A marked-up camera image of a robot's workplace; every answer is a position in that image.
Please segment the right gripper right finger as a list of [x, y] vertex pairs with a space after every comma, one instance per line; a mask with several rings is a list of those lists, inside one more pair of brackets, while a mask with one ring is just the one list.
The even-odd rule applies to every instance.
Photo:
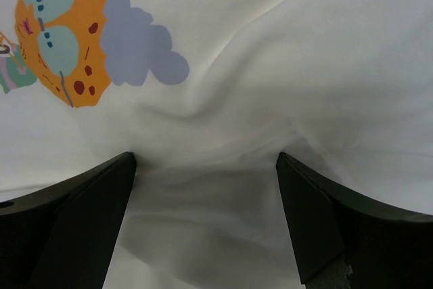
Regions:
[[379, 202], [286, 153], [276, 164], [306, 288], [432, 287], [432, 216]]

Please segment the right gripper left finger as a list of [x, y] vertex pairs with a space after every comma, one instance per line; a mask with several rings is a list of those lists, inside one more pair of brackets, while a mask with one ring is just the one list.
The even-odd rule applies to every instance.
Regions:
[[1, 287], [102, 288], [137, 162], [124, 152], [1, 203]]

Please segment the white t-shirt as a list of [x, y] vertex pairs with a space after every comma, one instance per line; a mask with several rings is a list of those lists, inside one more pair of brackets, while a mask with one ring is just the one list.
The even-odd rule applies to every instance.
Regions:
[[432, 0], [1, 0], [1, 199], [121, 152], [106, 288], [300, 288], [281, 152], [432, 213]]

